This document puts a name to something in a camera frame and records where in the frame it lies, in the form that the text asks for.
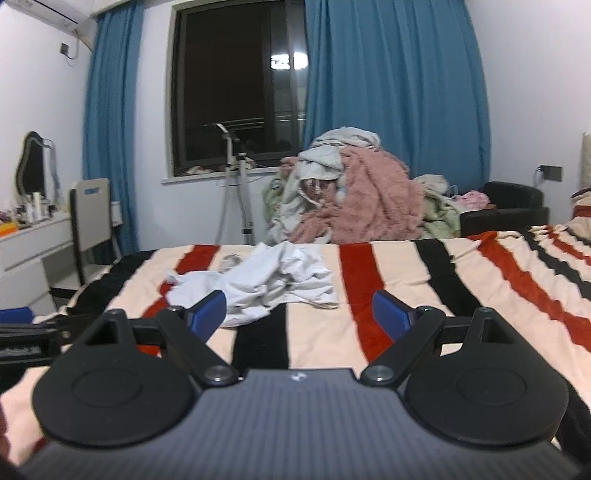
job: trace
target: bed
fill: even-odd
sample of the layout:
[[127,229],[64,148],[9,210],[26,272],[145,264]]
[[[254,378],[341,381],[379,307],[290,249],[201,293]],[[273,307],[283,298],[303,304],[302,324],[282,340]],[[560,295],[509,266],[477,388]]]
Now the bed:
[[[428,304],[448,315],[471,316],[477,307],[489,306],[571,383],[582,399],[570,412],[571,423],[575,430],[589,431],[591,246],[565,226],[318,248],[334,273],[337,309],[283,305],[253,324],[218,329],[209,346],[241,371],[350,367],[359,374],[391,344],[372,316],[377,290],[384,288],[412,307]],[[77,292],[62,313],[98,315],[122,308],[128,317],[153,316],[167,305],[170,270],[215,270],[225,256],[245,257],[252,249],[191,245],[124,257]],[[2,397],[15,463],[28,458],[42,439],[30,394],[44,370],[30,369]],[[583,437],[577,437],[576,448],[591,450]]]

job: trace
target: black sofa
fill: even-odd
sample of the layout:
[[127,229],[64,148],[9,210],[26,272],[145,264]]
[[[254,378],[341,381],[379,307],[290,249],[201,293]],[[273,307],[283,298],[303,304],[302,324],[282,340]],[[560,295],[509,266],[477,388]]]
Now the black sofa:
[[490,230],[502,232],[548,224],[550,211],[544,207],[544,194],[536,188],[490,181],[484,185],[482,192],[496,205],[496,210],[462,213],[462,236],[478,235]]

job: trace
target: window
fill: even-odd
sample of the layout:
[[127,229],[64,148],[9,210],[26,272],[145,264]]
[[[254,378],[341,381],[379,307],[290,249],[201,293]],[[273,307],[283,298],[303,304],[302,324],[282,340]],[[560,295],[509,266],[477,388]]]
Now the window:
[[223,170],[224,124],[261,166],[301,150],[308,55],[304,0],[229,1],[177,14],[174,174]]

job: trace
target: dresser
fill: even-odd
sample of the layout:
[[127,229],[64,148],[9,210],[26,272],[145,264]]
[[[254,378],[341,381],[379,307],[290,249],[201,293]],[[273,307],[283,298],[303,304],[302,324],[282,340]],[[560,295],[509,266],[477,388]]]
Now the dresser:
[[70,215],[63,212],[1,237],[0,310],[29,307],[36,315],[55,312],[44,259],[71,249],[72,245]]

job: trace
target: pink blanket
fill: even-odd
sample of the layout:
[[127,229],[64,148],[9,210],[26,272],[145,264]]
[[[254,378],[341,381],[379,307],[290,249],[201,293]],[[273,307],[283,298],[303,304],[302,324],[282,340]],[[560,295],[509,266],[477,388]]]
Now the pink blanket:
[[306,213],[291,242],[311,243],[332,230],[332,243],[412,240],[419,237],[423,189],[409,180],[408,167],[384,150],[346,147],[347,193],[336,202],[336,185],[323,188],[323,206]]

